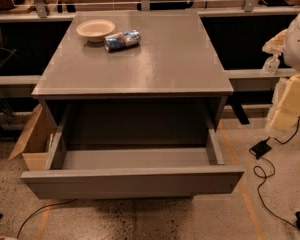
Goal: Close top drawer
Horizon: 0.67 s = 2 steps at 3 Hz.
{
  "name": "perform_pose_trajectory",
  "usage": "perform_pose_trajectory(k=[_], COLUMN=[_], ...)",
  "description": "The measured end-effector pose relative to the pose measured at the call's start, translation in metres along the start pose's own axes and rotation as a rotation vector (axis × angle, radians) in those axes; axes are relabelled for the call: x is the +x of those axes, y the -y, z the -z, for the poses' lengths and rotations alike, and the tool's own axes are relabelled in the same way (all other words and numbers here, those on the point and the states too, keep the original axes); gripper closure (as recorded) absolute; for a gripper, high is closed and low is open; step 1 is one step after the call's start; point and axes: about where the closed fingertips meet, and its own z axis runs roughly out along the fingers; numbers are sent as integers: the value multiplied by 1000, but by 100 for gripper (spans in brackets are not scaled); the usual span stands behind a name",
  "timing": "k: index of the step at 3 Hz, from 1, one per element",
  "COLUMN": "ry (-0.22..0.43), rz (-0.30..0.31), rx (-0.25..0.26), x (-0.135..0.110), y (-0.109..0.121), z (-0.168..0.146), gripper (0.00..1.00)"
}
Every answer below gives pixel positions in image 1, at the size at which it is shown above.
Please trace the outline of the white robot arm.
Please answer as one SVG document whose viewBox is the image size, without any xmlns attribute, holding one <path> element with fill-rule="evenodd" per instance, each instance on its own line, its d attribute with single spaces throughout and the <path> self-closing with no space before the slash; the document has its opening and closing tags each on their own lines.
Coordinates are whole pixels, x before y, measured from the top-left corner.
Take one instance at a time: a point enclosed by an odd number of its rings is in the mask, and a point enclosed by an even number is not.
<svg viewBox="0 0 300 240">
<path fill-rule="evenodd" d="M 287 29 L 267 41 L 262 51 L 270 54 L 262 68 L 264 74 L 277 72 L 280 55 L 287 66 L 297 71 L 289 79 L 281 77 L 275 87 L 266 132 L 278 137 L 292 129 L 300 118 L 300 13 Z"/>
</svg>

